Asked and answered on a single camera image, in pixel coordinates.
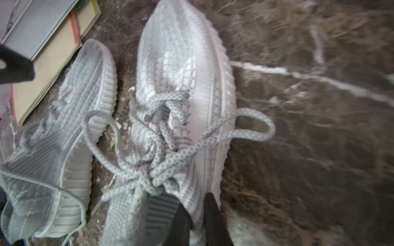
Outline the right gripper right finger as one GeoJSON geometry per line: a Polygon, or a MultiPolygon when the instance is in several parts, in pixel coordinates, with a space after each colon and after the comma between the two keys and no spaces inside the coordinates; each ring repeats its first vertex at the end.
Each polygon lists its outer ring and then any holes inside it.
{"type": "Polygon", "coordinates": [[[212,193],[204,198],[204,216],[207,246],[234,246],[212,193]]]}

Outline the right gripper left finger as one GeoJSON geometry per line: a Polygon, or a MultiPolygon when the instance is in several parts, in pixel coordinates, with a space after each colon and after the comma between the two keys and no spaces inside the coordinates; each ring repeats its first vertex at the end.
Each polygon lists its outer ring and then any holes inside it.
{"type": "Polygon", "coordinates": [[[183,207],[179,204],[168,235],[162,246],[189,246],[192,220],[183,207]]]}

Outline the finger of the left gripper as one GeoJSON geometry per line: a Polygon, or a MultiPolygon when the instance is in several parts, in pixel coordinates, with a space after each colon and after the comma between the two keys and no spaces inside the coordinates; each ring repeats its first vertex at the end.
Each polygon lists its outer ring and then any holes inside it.
{"type": "Polygon", "coordinates": [[[33,62],[1,45],[1,84],[30,82],[34,79],[33,62]]]}

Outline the grey knit sneaker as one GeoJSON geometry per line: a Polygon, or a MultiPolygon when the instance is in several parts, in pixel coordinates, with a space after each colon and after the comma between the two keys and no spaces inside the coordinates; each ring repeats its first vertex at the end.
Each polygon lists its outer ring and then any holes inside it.
{"type": "Polygon", "coordinates": [[[7,201],[1,230],[13,244],[30,237],[69,239],[86,225],[93,155],[108,121],[88,112],[112,114],[118,93],[117,71],[110,50],[89,39],[81,47],[58,99],[46,118],[27,127],[19,147],[1,164],[1,187],[7,201]]]}
{"type": "Polygon", "coordinates": [[[276,132],[264,113],[238,108],[229,58],[217,31],[189,1],[160,1],[142,32],[136,98],[127,149],[102,111],[88,112],[83,134],[116,178],[102,246],[160,246],[178,206],[191,218],[190,244],[205,244],[204,197],[220,198],[234,138],[267,141],[276,132]]]}

